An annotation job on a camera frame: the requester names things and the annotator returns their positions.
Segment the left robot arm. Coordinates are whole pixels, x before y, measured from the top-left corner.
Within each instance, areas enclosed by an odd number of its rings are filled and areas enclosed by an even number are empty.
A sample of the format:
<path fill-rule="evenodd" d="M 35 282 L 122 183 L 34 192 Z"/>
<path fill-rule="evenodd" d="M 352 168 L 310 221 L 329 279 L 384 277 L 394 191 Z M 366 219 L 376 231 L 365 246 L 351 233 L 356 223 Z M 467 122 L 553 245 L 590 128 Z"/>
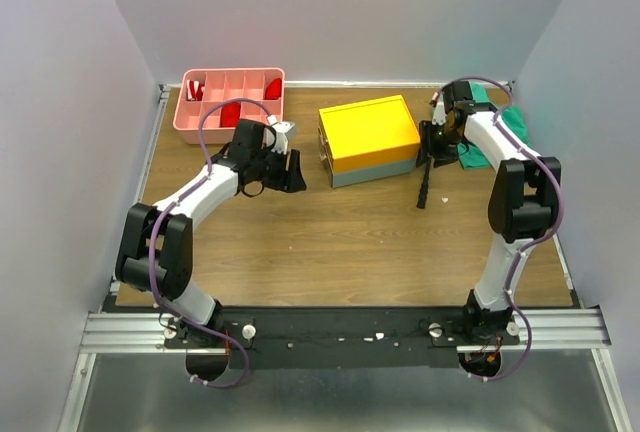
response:
<path fill-rule="evenodd" d="M 244 194 L 252 183 L 285 193 L 304 191 L 300 153 L 289 146 L 295 134 L 290 121 L 242 119 L 232 140 L 207 154 L 205 165 L 186 185 L 127 212 L 117 280 L 151 294 L 159 307 L 187 325 L 188 336 L 201 347 L 220 339 L 222 306 L 192 277 L 194 232 L 218 206 Z"/>

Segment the yellow and grey drawer box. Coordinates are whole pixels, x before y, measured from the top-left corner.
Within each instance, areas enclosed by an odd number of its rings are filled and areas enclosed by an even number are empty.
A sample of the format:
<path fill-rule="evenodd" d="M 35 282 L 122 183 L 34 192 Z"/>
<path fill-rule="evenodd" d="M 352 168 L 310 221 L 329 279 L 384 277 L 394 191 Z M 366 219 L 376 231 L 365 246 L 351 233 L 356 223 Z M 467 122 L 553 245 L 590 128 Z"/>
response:
<path fill-rule="evenodd" d="M 420 148 L 416 123 L 401 95 L 320 109 L 318 139 L 333 188 L 407 174 Z"/>

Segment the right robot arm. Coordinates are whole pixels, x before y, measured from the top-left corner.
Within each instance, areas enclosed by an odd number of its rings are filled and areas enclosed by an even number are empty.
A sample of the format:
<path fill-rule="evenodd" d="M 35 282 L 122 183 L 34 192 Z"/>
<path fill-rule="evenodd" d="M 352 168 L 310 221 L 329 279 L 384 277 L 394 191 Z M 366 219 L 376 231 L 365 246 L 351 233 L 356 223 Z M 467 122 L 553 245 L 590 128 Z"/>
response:
<path fill-rule="evenodd" d="M 518 138 L 507 126 L 503 109 L 476 100 L 473 81 L 451 81 L 432 96 L 432 116 L 419 124 L 416 163 L 430 171 L 459 161 L 460 147 L 475 146 L 495 172 L 487 208 L 494 237 L 459 322 L 462 336 L 480 344 L 508 330 L 524 266 L 531 252 L 556 233 L 564 200 L 559 160 L 541 156 Z"/>

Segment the black ribbed tool handle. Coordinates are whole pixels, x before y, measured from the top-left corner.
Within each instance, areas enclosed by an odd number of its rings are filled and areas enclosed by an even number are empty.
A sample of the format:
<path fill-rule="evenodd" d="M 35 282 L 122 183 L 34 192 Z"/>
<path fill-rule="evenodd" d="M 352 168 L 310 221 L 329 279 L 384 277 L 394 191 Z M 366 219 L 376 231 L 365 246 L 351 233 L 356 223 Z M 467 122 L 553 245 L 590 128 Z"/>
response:
<path fill-rule="evenodd" d="M 429 181 L 430 181 L 430 173 L 432 167 L 432 159 L 428 158 L 424 164 L 424 173 L 418 193 L 416 207 L 418 209 L 424 210 L 426 208 L 426 202 L 429 193 Z"/>

